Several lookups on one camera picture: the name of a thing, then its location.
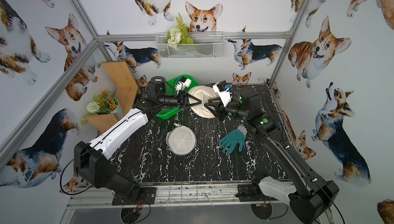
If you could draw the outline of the cream mesh laundry bag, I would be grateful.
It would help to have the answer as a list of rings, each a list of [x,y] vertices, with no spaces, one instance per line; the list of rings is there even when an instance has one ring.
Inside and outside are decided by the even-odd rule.
[[[196,105],[191,107],[191,109],[200,117],[202,118],[215,118],[210,110],[208,110],[204,104],[208,103],[209,99],[217,98],[219,95],[213,90],[212,87],[209,86],[195,86],[188,91],[188,94],[201,100],[200,105]]]

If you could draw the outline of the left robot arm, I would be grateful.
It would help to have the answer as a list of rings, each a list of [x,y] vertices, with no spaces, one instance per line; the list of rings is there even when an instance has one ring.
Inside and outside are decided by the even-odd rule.
[[[184,111],[193,107],[188,94],[193,79],[183,75],[173,84],[164,77],[152,77],[146,92],[128,113],[109,130],[89,143],[79,142],[74,148],[74,172],[96,188],[106,188],[125,196],[139,193],[139,184],[118,173],[110,159],[132,134],[149,122],[155,109],[175,107]]]

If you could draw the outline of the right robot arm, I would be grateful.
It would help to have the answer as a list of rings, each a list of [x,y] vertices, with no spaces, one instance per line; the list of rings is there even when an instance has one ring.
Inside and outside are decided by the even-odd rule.
[[[271,152],[291,179],[291,183],[285,183],[264,176],[258,182],[261,193],[290,206],[302,223],[312,224],[333,205],[339,188],[333,181],[325,181],[295,151],[284,137],[284,127],[262,111],[260,101],[260,96],[249,90],[238,99],[231,99],[228,92],[223,92],[204,106],[218,119],[242,120],[241,126],[220,140],[222,151],[231,154],[236,147],[242,150],[246,135],[252,135],[254,141]]]

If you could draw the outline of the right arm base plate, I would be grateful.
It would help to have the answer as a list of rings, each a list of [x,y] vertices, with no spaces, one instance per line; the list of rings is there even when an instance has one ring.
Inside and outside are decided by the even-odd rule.
[[[238,193],[235,197],[239,198],[241,202],[264,200],[260,188],[256,184],[238,185]]]

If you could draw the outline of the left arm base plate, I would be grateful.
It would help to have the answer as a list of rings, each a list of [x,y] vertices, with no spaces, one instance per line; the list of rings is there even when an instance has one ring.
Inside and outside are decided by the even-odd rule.
[[[134,190],[131,195],[122,195],[115,193],[113,195],[113,206],[137,205],[137,204],[150,204],[155,203],[157,195],[156,187],[140,187]]]

